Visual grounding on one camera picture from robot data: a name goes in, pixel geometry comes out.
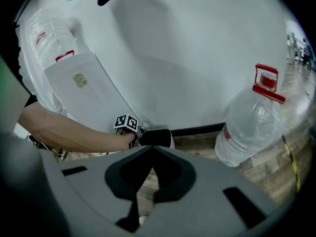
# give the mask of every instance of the plastic water bottle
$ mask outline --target plastic water bottle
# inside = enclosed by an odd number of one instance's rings
[[[27,38],[43,70],[78,52],[64,14],[54,7],[40,9],[30,18]]]
[[[262,72],[257,83],[258,69]],[[227,122],[216,138],[215,153],[230,167],[267,147],[282,135],[280,104],[285,98],[277,95],[278,71],[257,64],[255,84],[240,92],[232,101]]]

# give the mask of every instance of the black cable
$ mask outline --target black cable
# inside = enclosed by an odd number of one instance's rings
[[[16,23],[19,21],[21,15],[22,15],[22,13],[23,13],[23,11],[25,10],[26,6],[28,6],[28,4],[30,3],[30,1],[31,1],[31,0],[27,0],[27,1],[26,1],[26,3],[25,3],[25,5],[23,6],[23,8],[22,8],[22,10],[21,10],[21,12],[20,12],[18,18],[17,18],[16,21],[14,22],[15,25],[16,25]]]

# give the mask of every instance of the wooden floor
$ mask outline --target wooden floor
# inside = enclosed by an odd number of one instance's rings
[[[286,97],[281,105],[284,136],[296,159],[301,183],[309,172],[312,148],[309,128],[316,120],[316,74],[302,65],[288,65],[280,94]],[[176,149],[217,160],[214,147],[218,132],[174,137]],[[278,205],[290,201],[296,193],[296,179],[291,160],[281,139],[238,166],[237,171],[268,194]],[[138,192],[140,215],[153,209],[152,196],[158,180],[152,172]]]

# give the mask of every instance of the label sticker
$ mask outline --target label sticker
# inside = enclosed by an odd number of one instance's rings
[[[79,72],[72,77],[80,89],[88,85],[87,79],[84,77],[82,72]]]

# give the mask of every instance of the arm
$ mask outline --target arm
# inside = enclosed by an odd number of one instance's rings
[[[23,109],[18,123],[39,142],[69,151],[104,153],[129,149],[133,133],[115,135],[92,130],[70,118],[51,112],[38,102]]]

